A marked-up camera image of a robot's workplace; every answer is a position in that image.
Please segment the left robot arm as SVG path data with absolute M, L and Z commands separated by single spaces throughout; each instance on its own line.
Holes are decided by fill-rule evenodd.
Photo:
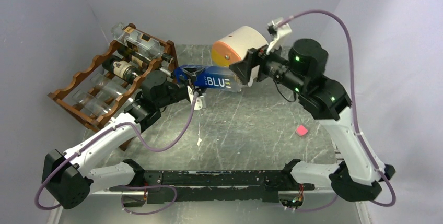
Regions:
M 39 199 L 48 191 L 58 207 L 71 209 L 87 196 L 112 187 L 143 187 L 144 170 L 134 161 L 97 168 L 97 163 L 126 140 L 141 138 L 143 131 L 161 117 L 161 109 L 188 100 L 191 111 L 200 108 L 208 83 L 207 66 L 183 65 L 171 75 L 161 70 L 150 72 L 141 83 L 141 90 L 111 123 L 82 143 L 64 152 L 52 150 L 44 159 L 41 185 L 34 196 L 34 204 L 44 209 Z

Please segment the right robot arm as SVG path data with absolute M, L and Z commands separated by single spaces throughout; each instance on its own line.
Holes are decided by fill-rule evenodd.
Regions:
M 270 78 L 290 89 L 299 104 L 329 133 L 340 150 L 339 164 L 315 164 L 294 160 L 284 168 L 282 184 L 289 190 L 300 184 L 331 188 L 349 202 L 373 201 L 381 193 L 380 182 L 389 180 L 395 168 L 373 154 L 362 133 L 356 129 L 352 101 L 346 89 L 325 76 L 328 53 L 313 39 L 294 42 L 287 58 L 266 47 L 251 48 L 243 60 L 230 64 L 242 83 Z

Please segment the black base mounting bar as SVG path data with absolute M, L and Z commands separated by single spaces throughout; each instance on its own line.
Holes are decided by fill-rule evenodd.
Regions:
M 300 189 L 312 191 L 312 184 L 298 184 L 281 170 L 145 170 L 132 159 L 125 159 L 136 176 L 129 183 L 143 195 L 129 199 L 126 206 L 175 202 L 248 201 L 277 203 L 279 194 Z

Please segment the cream orange yellow cylinder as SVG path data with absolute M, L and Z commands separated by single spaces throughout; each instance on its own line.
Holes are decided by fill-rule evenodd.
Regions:
M 258 31 L 249 26 L 242 26 L 212 45 L 211 58 L 213 64 L 228 67 L 242 61 L 248 49 L 267 45 L 267 40 Z

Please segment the clear bottle with black cap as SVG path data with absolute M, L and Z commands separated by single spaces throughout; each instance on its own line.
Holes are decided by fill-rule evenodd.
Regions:
M 158 40 L 132 26 L 117 23 L 111 28 L 111 33 L 116 41 L 144 57 L 156 59 L 165 53 L 165 47 Z

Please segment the blue bottle with silver cap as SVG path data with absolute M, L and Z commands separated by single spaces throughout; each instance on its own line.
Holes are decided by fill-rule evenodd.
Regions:
M 208 89 L 211 88 L 230 92 L 240 92 L 244 87 L 246 87 L 228 67 L 207 65 L 190 66 L 205 66 L 205 71 L 202 73 L 202 75 L 205 83 L 208 85 Z M 180 67 L 181 66 L 173 71 L 177 82 L 181 82 L 180 75 L 182 74 L 182 71 L 180 71 Z

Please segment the pink eraser block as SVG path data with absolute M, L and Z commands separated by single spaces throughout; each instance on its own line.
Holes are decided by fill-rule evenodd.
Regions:
M 305 136 L 308 134 L 308 132 L 309 132 L 309 130 L 302 124 L 298 125 L 295 130 L 295 133 L 298 136 Z

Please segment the brown wooden wine rack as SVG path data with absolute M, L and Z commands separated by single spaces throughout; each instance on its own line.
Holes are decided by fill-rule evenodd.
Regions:
M 73 76 L 71 83 L 66 88 L 58 89 L 57 91 L 50 93 L 48 96 L 54 102 L 56 102 L 59 106 L 61 106 L 66 112 L 68 112 L 72 117 L 74 117 L 78 122 L 80 122 L 84 127 L 86 127 L 87 129 L 89 129 L 95 133 L 100 131 L 101 129 L 103 129 L 105 127 L 106 124 L 108 124 L 110 122 L 111 118 L 116 114 L 117 110 L 122 108 L 124 106 L 124 103 L 128 102 L 129 98 L 138 89 L 140 89 L 142 87 L 142 83 L 147 79 L 147 76 L 156 70 L 160 70 L 160 67 L 162 66 L 163 62 L 167 63 L 167 69 L 170 71 L 173 71 L 175 68 L 178 67 L 178 59 L 177 59 L 175 44 L 170 40 L 163 41 L 157 37 L 154 37 L 154 36 L 151 36 L 151 37 L 158 40 L 160 42 L 160 44 L 165 47 L 166 53 L 172 55 L 172 57 L 173 57 L 172 62 L 167 63 L 166 61 L 163 61 L 161 58 L 156 58 L 150 62 L 147 69 L 142 69 L 137 64 L 133 63 L 132 61 L 128 61 L 128 60 L 124 59 L 124 57 L 122 57 L 122 60 L 132 64 L 133 66 L 135 66 L 136 68 L 141 70 L 143 72 L 143 74 L 138 76 L 137 78 L 135 78 L 135 80 L 132 84 L 128 84 L 127 82 L 125 82 L 124 80 L 121 79 L 123 81 L 122 86 L 125 89 L 127 89 L 128 92 L 126 92 L 124 95 L 119 96 L 117 99 L 115 99 L 113 101 L 113 103 L 110 105 L 110 107 L 112 109 L 108 114 L 102 115 L 100 117 L 96 117 L 96 116 L 92 115 L 88 110 L 86 110 L 85 108 L 83 108 L 81 105 L 79 105 L 77 103 L 75 103 L 74 105 L 68 104 L 67 102 L 64 101 L 64 98 L 66 96 L 68 96 L 71 92 L 75 91 L 77 89 L 77 87 L 80 84 L 82 84 L 87 78 L 91 78 L 92 74 L 95 73 L 95 71 L 98 67 L 102 66 L 101 64 L 104 61 L 106 61 L 106 60 L 116 56 L 116 54 L 118 54 L 117 49 L 121 46 L 124 46 L 124 45 L 122 45 L 120 42 L 116 41 L 115 39 L 113 39 L 113 41 L 109 44 L 109 48 L 104 54 L 96 55 L 92 59 L 90 66 L 86 70 L 78 71 Z M 115 74 L 110 73 L 110 72 L 107 72 L 105 74 L 105 76 L 110 79 L 113 79 L 114 77 L 118 77 Z

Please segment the aluminium frame rail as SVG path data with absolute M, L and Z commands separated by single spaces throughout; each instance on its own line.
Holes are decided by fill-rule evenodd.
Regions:
M 297 209 L 303 196 L 282 199 L 286 191 L 331 188 L 338 197 L 349 201 L 368 201 L 380 192 L 379 184 L 360 184 L 352 180 L 344 162 L 332 166 L 310 164 L 294 159 L 281 170 L 160 171 L 145 170 L 132 159 L 96 168 L 96 164 L 117 148 L 110 139 L 89 139 L 64 152 L 53 150 L 44 160 L 42 186 L 65 209 L 72 209 L 95 192 L 109 188 L 143 192 L 141 201 L 123 203 L 127 213 L 147 203 L 248 201 L 280 203 Z

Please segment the dark green wine bottle front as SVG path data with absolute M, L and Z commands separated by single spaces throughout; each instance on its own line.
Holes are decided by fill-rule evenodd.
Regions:
M 105 70 L 115 74 L 128 84 L 132 84 L 135 78 L 143 74 L 141 70 L 119 58 L 110 58 L 101 65 Z

